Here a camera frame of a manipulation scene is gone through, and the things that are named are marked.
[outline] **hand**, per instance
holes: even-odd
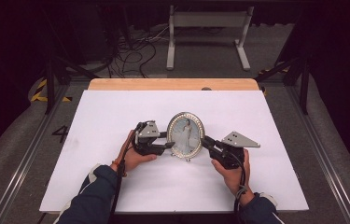
[[[140,163],[143,162],[147,162],[147,161],[154,161],[157,159],[157,155],[146,155],[146,156],[142,156],[139,153],[137,153],[134,149],[133,149],[133,145],[132,145],[132,133],[133,130],[131,130],[128,134],[128,137],[126,139],[126,141],[124,142],[124,144],[122,145],[121,151],[119,152],[119,156],[117,157],[117,161],[120,162],[122,159],[122,155],[126,150],[126,147],[128,145],[128,147],[130,148],[127,153],[125,154],[125,171],[131,171],[134,168],[136,168]],[[117,165],[116,164],[111,164],[110,166],[114,171],[117,171]]]
[[[251,199],[254,198],[254,194],[249,187],[250,161],[249,161],[249,154],[248,154],[247,149],[244,149],[244,154],[245,154],[245,162],[244,162],[245,186],[247,188],[247,192],[246,192],[245,196],[241,197],[241,201],[240,201],[241,206],[246,205],[248,202],[251,201]],[[213,166],[215,166],[215,169],[224,177],[224,182],[227,185],[227,188],[235,196],[239,190],[239,184],[241,182],[241,177],[242,177],[242,168],[238,167],[237,169],[226,170],[220,164],[220,162],[218,162],[216,160],[212,160],[212,164],[213,164]]]

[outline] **wooden edge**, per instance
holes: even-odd
[[[89,91],[258,91],[253,78],[96,78]]]

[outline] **white board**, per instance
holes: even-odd
[[[271,194],[279,211],[308,209],[261,91],[84,91],[40,211],[61,211],[96,163],[110,164],[118,156],[138,122],[154,119],[165,132],[180,112],[196,115],[214,139],[236,131],[258,142],[260,148],[249,148],[252,190]],[[191,162],[170,154],[128,173],[118,213],[232,211],[234,198],[206,149]]]

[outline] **black cable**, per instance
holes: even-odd
[[[112,64],[110,64],[110,67],[111,67],[111,70],[108,69],[108,70],[109,70],[109,75],[110,75],[110,77],[111,77],[111,75],[113,74],[113,72],[115,72],[116,75],[117,75],[118,77],[124,77],[123,75],[118,74],[118,73],[116,72],[116,70],[113,68],[113,65],[112,65]]]
[[[140,62],[142,59],[143,59],[143,55],[141,55],[140,54],[140,60],[138,60],[137,62],[127,62],[127,60],[128,60],[128,56],[129,55],[131,55],[131,54],[133,54],[133,53],[138,53],[138,54],[140,54],[139,52],[132,52],[132,53],[130,53],[130,54],[128,54],[127,55],[127,57],[125,58],[125,60],[123,60],[122,59],[122,57],[120,56],[120,55],[118,55],[118,57],[116,58],[116,59],[118,59],[119,61],[121,61],[122,62],[122,68],[121,68],[121,71],[119,70],[119,73],[121,74],[121,77],[125,77],[125,75],[124,75],[124,73],[128,73],[128,72],[139,72],[139,71],[136,71],[136,70],[127,70],[127,71],[125,71],[125,64],[126,63],[138,63],[138,62]]]
[[[236,159],[236,161],[238,162],[239,166],[241,167],[242,170],[242,175],[241,175],[241,182],[239,183],[242,188],[245,188],[245,179],[246,179],[246,174],[245,174],[245,167],[244,167],[244,163],[242,161],[239,160],[239,158],[237,156],[235,156],[232,152],[228,151],[228,154],[230,154],[234,159]],[[242,221],[239,219],[238,213],[239,213],[239,200],[242,197],[242,194],[238,197],[235,198],[235,202],[233,204],[233,213],[236,216],[236,219],[238,220],[239,223],[242,223]]]
[[[148,41],[146,40],[140,40],[139,42],[140,44],[138,45],[138,47],[135,47],[134,50],[141,50],[148,45]]]
[[[143,70],[142,70],[143,65],[145,65],[146,63],[151,61],[154,58],[155,54],[157,53],[157,50],[155,49],[155,46],[153,44],[149,43],[149,42],[148,42],[148,44],[154,49],[154,53],[147,61],[141,63],[140,66],[139,66],[140,74],[142,74],[143,77],[148,77],[146,74],[143,73]]]
[[[136,129],[134,129],[131,133],[131,137],[129,138],[129,141],[122,153],[122,158],[121,158],[121,161],[119,162],[119,166],[117,168],[117,188],[116,188],[116,194],[114,196],[114,199],[113,199],[113,203],[111,205],[111,211],[110,211],[110,216],[108,218],[108,221],[107,223],[111,223],[113,220],[113,216],[114,216],[114,212],[116,211],[116,207],[117,207],[117,202],[119,200],[119,192],[120,192],[120,189],[121,189],[121,184],[122,184],[122,178],[123,178],[123,175],[125,174],[125,155],[126,153],[129,151],[129,149],[131,149],[132,147],[129,147],[129,144],[133,141],[134,139],[134,135],[136,133],[136,130],[137,130],[138,126],[136,126]]]
[[[110,67],[111,67],[111,69],[116,73],[116,75],[117,75],[118,77],[125,77],[123,74],[118,73],[118,72],[116,71],[116,69],[114,69],[114,67],[113,67],[112,64],[110,64]]]
[[[140,58],[138,59],[138,60],[135,60],[135,61],[128,61],[128,58],[131,56],[131,55],[133,55],[133,54],[136,54],[136,55],[139,55],[140,56]],[[129,53],[126,57],[125,57],[125,59],[124,60],[121,60],[122,61],[122,74],[124,74],[124,73],[129,73],[129,72],[136,72],[136,73],[138,73],[139,71],[137,71],[137,70],[133,70],[133,69],[131,69],[131,70],[126,70],[125,71],[125,64],[126,63],[139,63],[139,62],[141,62],[143,60],[143,55],[141,54],[141,53],[139,53],[139,52],[132,52],[132,53]]]
[[[107,65],[107,72],[108,72],[108,78],[111,78],[112,72],[110,70],[110,67]]]
[[[43,219],[44,219],[44,217],[46,216],[46,214],[47,214],[47,213],[43,213],[43,214],[41,215],[40,219],[37,221],[37,224],[40,224],[40,223],[43,221]]]
[[[146,44],[145,44],[144,46],[142,46],[142,44],[143,44],[145,41],[146,41],[146,42],[150,42],[150,43],[154,43],[154,42],[159,41],[161,38],[158,37],[158,35],[159,35],[159,34],[161,34],[161,36],[166,35],[166,33],[167,33],[168,30],[169,30],[168,28],[169,28],[169,27],[167,26],[167,27],[165,27],[165,28],[162,29],[162,30],[153,31],[154,33],[152,33],[151,30],[148,30],[148,32],[137,32],[137,33],[134,33],[134,34],[140,34],[140,36],[133,38],[133,36],[131,35],[131,39],[133,39],[133,40],[139,42],[139,45],[138,45],[137,47],[133,47],[133,49],[135,49],[135,50],[142,49],[143,47],[146,46]],[[158,40],[152,42],[151,39],[150,39],[151,37],[152,37],[152,39],[157,38]],[[125,42],[125,40],[121,40],[121,41],[119,42],[119,46],[121,47],[122,45],[127,45],[127,43]]]
[[[121,72],[120,72],[120,70],[119,70],[119,65],[117,64],[117,60],[114,60],[114,64],[117,66],[117,68],[118,68],[118,74],[120,74],[122,77],[125,77]]]

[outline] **sleeve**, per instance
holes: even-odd
[[[63,208],[54,223],[104,223],[116,193],[117,173],[107,165],[95,165],[85,178],[79,194]]]
[[[277,202],[271,195],[255,193],[255,197],[239,209],[239,218],[249,224],[281,224],[276,212]]]

